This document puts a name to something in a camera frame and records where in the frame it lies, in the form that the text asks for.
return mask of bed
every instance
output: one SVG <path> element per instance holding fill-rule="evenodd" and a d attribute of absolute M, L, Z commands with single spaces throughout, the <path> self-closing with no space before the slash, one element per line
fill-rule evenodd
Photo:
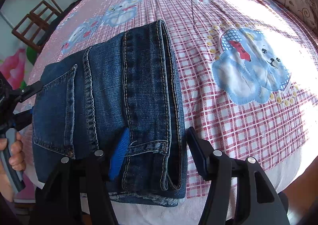
<path fill-rule="evenodd" d="M 28 84 L 40 79 L 46 65 L 158 19 L 165 20 L 175 51 L 185 127 L 193 126 L 200 138 L 232 158 L 255 157 L 276 191 L 285 189 L 318 155 L 313 0 L 82 0 L 46 43 Z M 251 65 L 258 54 L 263 61 Z M 23 110 L 34 101 L 24 102 Z M 32 126 L 23 133 L 26 174 L 43 187 L 33 164 Z M 179 205 L 113 202 L 120 224 L 198 223 L 209 182 L 187 153 L 186 197 Z M 233 179 L 228 218 L 234 214 L 236 186 Z M 85 197 L 82 208 L 88 212 Z"/>

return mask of pink plaid pattern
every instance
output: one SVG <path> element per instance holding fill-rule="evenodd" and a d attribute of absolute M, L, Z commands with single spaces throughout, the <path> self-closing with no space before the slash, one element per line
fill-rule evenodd
<path fill-rule="evenodd" d="M 61 53 L 61 46 L 79 24 L 103 15 L 107 8 L 122 1 L 82 0 L 71 11 L 77 14 L 56 30 L 45 45 L 28 84 L 39 80 L 49 63 L 107 41 L 120 32 L 164 19 L 176 54 L 186 128 L 194 126 L 199 137 L 232 158 L 254 156 L 265 170 L 284 161 L 306 142 L 314 125 L 309 121 L 308 111 L 317 106 L 318 99 L 308 86 L 296 89 L 300 80 L 294 79 L 293 73 L 292 85 L 282 94 L 282 100 L 293 97 L 293 92 L 297 96 L 293 97 L 293 104 L 284 106 L 275 101 L 277 92 L 273 93 L 274 101 L 265 104 L 235 105 L 216 86 L 211 72 L 212 62 L 220 54 L 219 35 L 226 26 L 261 27 L 282 34 L 303 48 L 302 55 L 317 70 L 318 39 L 294 14 L 286 9 L 276 13 L 260 0 L 207 0 L 205 3 L 203 0 L 143 0 L 137 4 L 137 15 L 132 20 L 116 27 L 101 25 L 93 36 L 76 43 L 68 53 Z M 33 105 L 34 98 L 24 105 L 28 104 Z M 186 187 L 187 198 L 206 196 L 209 190 L 209 182 L 198 175 L 189 150 Z"/>

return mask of rivet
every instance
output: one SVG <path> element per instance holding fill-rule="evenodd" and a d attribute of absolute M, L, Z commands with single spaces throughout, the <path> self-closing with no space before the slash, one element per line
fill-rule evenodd
<path fill-rule="evenodd" d="M 63 164 L 67 163 L 68 161 L 69 161 L 69 158 L 68 158 L 68 157 L 63 157 L 63 158 L 61 159 L 61 162 L 62 162 Z"/>
<path fill-rule="evenodd" d="M 254 164 L 254 163 L 256 162 L 256 159 L 253 158 L 253 157 L 248 157 L 248 158 L 247 158 L 247 161 L 248 161 L 249 163 Z"/>
<path fill-rule="evenodd" d="M 220 150 L 215 150 L 215 151 L 213 152 L 213 154 L 214 154 L 215 156 L 220 157 L 220 156 L 222 156 L 222 151 L 220 151 Z"/>
<path fill-rule="evenodd" d="M 100 157 L 101 155 L 104 154 L 104 152 L 102 150 L 97 150 L 97 151 L 95 151 L 94 154 L 95 154 L 95 156 Z"/>

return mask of blue bear print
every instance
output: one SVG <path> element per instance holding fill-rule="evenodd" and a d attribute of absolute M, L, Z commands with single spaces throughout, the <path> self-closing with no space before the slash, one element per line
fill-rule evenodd
<path fill-rule="evenodd" d="M 56 28 L 56 30 L 61 29 L 61 27 L 63 27 L 72 17 L 74 17 L 77 14 L 77 11 L 69 14 L 65 19 L 63 19 L 61 21 L 61 23 L 58 25 L 58 27 Z"/>
<path fill-rule="evenodd" d="M 141 1 L 124 0 L 122 3 L 109 7 L 103 15 L 103 24 L 115 27 L 133 19 L 137 14 L 137 4 Z"/>
<path fill-rule="evenodd" d="M 220 49 L 213 78 L 233 103 L 264 104 L 272 92 L 288 87 L 291 75 L 260 30 L 230 28 L 220 37 Z"/>
<path fill-rule="evenodd" d="M 76 43 L 90 38 L 101 24 L 101 16 L 90 18 L 80 24 L 70 35 L 69 39 L 62 46 L 62 53 L 70 51 Z"/>

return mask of gray handle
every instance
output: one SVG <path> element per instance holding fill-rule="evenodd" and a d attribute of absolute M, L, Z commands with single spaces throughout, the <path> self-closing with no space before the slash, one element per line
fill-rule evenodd
<path fill-rule="evenodd" d="M 4 170 L 9 178 L 10 184 L 14 193 L 20 192 L 22 189 L 25 188 L 25 184 L 23 182 L 22 171 L 15 171 L 12 166 L 9 164 L 9 158 L 11 157 L 10 148 L 11 145 L 16 141 L 16 129 L 10 128 L 4 134 L 0 134 L 0 138 L 7 138 L 8 145 L 7 147 L 0 151 L 0 159 Z"/>

